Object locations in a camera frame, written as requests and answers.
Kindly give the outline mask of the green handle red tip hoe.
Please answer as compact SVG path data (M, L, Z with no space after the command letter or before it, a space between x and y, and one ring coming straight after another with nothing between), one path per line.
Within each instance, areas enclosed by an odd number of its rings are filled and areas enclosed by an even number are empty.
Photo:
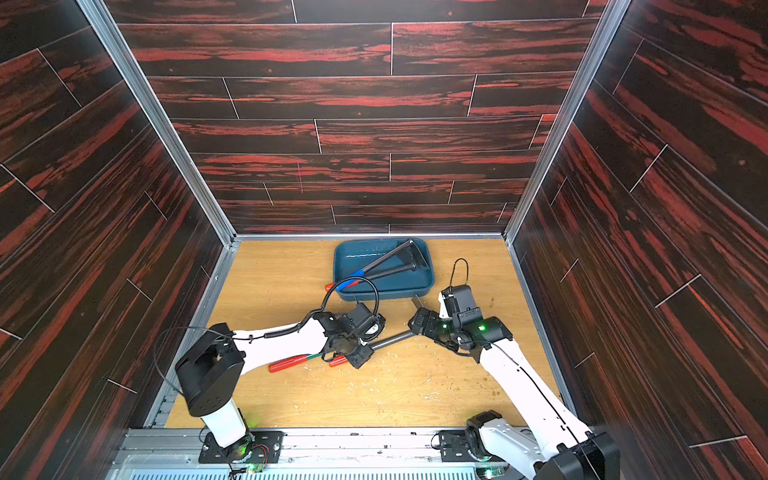
M271 364L268 367L268 371L270 373L277 373L280 371L284 371L286 369L301 365L309 360L319 358L320 356L321 354L318 353L318 354L312 354L312 355L297 355L290 358L286 358Z

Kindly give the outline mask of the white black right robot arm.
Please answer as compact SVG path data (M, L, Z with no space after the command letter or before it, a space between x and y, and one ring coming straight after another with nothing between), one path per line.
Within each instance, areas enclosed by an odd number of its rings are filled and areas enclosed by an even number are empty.
M473 359L495 379L520 413L530 435L509 425L496 411L467 421L466 441L480 462L498 457L525 479L619 479L620 451L607 433L596 434L542 380L506 325L486 317L471 288L450 286L439 294L440 309L415 298L409 320L415 335Z

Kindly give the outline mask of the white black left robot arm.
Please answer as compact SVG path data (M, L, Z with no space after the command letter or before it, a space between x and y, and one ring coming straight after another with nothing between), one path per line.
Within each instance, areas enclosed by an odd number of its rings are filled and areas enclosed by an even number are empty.
M378 310L363 303L342 314L315 309L291 326L233 331L216 324L175 365L181 395L189 414L202 419L216 444L232 447L249 436L233 399L241 376L301 355L344 357L359 368L373 355L372 341L385 325Z

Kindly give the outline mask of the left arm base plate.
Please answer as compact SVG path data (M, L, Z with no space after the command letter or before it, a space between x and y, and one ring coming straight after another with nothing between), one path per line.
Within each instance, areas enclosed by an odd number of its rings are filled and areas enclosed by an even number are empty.
M250 430L228 447L220 446L207 433L198 457L200 464L266 465L277 463L285 433L279 430Z

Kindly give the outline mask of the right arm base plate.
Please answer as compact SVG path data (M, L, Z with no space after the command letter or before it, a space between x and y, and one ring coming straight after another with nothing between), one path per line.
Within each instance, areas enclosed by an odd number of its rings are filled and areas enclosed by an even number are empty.
M443 462L506 463L486 450L479 431L474 428L439 430L430 446L440 451Z

